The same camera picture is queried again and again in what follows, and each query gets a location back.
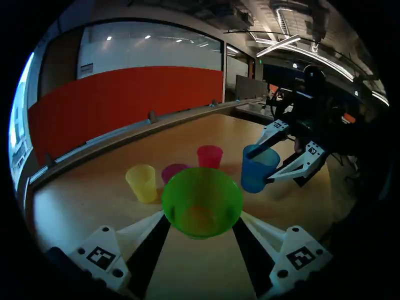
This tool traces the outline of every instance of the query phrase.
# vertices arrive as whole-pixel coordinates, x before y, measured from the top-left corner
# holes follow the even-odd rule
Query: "blue plastic cup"
[[[252,159],[248,159],[247,154],[257,147],[259,145],[248,145],[243,149],[241,165],[241,186],[246,192],[253,194],[264,189],[266,186],[264,178],[271,176],[281,161],[279,154],[271,148]]]

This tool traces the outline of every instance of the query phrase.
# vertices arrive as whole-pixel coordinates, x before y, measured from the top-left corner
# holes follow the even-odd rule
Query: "green plastic cup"
[[[207,167],[188,168],[164,187],[162,208],[172,226],[195,239],[228,231],[243,209],[241,189],[224,172]]]

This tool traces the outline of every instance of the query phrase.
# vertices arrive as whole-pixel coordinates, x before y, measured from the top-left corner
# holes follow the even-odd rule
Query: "yellow plastic cup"
[[[156,170],[151,165],[138,164],[130,168],[126,172],[125,179],[137,200],[143,203],[156,200]]]

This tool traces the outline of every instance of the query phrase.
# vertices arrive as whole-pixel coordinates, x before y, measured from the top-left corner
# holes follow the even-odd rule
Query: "ceiling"
[[[255,36],[262,39],[280,41],[285,39],[285,34],[287,37],[298,34],[302,40],[295,46],[310,52],[314,47],[318,55],[358,77],[358,82],[385,93],[374,62],[359,36],[327,0],[136,0],[133,3],[181,11],[224,31],[255,31]],[[235,9],[248,14],[252,22],[248,26],[234,23],[232,11]],[[268,47],[254,42],[248,33],[230,34],[246,35],[247,45],[255,53]],[[269,56],[310,60],[287,50],[270,52],[264,59]]]

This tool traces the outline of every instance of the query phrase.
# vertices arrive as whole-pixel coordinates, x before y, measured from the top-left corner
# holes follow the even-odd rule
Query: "plastic cup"
[[[197,149],[198,166],[218,169],[223,153],[222,149],[217,146],[205,145],[199,147]]]
[[[164,184],[167,184],[168,181],[170,181],[170,179],[174,177],[176,174],[178,174],[180,171],[183,171],[188,168],[190,167],[183,163],[170,164],[161,172],[161,177],[162,180],[164,181]]]
[[[165,186],[162,208],[177,230],[194,239],[207,239],[226,232],[238,221],[243,195],[220,170],[188,168]]]
[[[248,145],[243,149],[243,160],[241,165],[241,186],[246,192],[259,193],[266,186],[264,178],[269,177],[275,171],[281,158],[271,148],[266,149],[253,159],[247,158],[249,153],[259,145]]]
[[[125,175],[130,188],[137,200],[149,203],[157,198],[156,170],[148,164],[138,164],[130,168]]]

